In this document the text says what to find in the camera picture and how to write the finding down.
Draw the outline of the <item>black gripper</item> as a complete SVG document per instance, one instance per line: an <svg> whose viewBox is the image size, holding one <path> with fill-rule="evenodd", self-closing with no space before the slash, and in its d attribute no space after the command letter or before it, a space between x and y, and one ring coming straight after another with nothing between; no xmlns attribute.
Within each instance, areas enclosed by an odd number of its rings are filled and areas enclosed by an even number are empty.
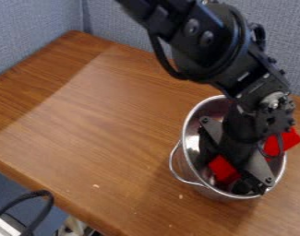
<svg viewBox="0 0 300 236"><path fill-rule="evenodd" d="M199 155L196 167L202 171L218 155L223 155L242 173L242 177L230 184L215 181L224 186L232 185L231 191L238 195L265 195L277 177L262 155L258 142L247 143L235 139L226 130L227 123L212 116L199 119Z"/></svg>

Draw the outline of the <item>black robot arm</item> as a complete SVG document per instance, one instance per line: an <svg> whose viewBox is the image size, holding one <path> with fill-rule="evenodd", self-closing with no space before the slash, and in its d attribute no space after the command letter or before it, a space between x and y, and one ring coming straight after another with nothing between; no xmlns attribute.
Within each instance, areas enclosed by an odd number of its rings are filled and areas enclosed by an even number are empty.
<svg viewBox="0 0 300 236"><path fill-rule="evenodd" d="M285 153L267 153L263 142L273 136L283 148L282 134L295 125L290 83L265 52L265 27L218 1L117 1L147 29L166 71L180 80L212 85L227 96L223 123L199 120L203 162L222 155L242 175L234 192L262 194L277 181L267 160Z"/></svg>

